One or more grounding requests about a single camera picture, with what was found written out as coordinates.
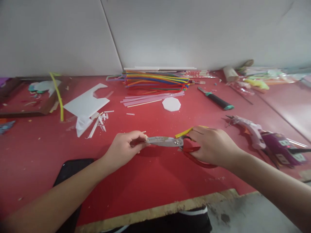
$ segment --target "pink glue gun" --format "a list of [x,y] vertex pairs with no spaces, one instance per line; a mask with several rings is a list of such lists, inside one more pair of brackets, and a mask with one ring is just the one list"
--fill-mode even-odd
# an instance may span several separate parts
[[250,137],[252,139],[252,147],[258,150],[263,150],[266,148],[266,144],[261,137],[262,127],[261,125],[255,124],[250,120],[241,118],[239,116],[228,116],[234,125],[241,125],[242,127],[246,128],[249,131]]

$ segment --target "hand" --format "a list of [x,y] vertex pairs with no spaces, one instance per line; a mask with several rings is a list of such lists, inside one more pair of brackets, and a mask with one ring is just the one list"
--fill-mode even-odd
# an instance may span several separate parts
[[228,169],[241,155],[246,154],[229,135],[221,129],[195,126],[189,132],[190,138],[198,142],[201,148],[191,154],[198,160]]
[[141,149],[149,146],[147,136],[141,131],[118,133],[106,154],[102,157],[104,164],[113,171],[127,164]]

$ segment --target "gray floor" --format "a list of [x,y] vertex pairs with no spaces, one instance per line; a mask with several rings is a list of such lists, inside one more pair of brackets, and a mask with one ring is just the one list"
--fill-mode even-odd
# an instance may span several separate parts
[[223,201],[208,206],[212,233],[262,233],[301,231],[261,194]]

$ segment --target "paper roll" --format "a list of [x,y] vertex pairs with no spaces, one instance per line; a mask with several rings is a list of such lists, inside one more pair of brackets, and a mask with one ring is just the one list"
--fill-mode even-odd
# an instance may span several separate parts
[[227,82],[235,82],[239,79],[238,74],[232,66],[226,66],[225,68],[223,68],[223,71],[225,73]]

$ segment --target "black phone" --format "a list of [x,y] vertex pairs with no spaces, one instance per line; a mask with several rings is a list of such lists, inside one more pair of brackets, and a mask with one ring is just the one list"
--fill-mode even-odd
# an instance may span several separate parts
[[[94,162],[94,159],[77,159],[77,160],[66,161],[62,165],[62,168],[56,178],[56,181],[53,187],[67,180],[68,178],[78,173],[82,169],[86,168],[92,162]],[[75,227],[77,225],[81,206],[82,205],[80,205],[76,209],[76,211],[64,222],[64,224],[58,229],[57,233],[74,233],[75,232]]]

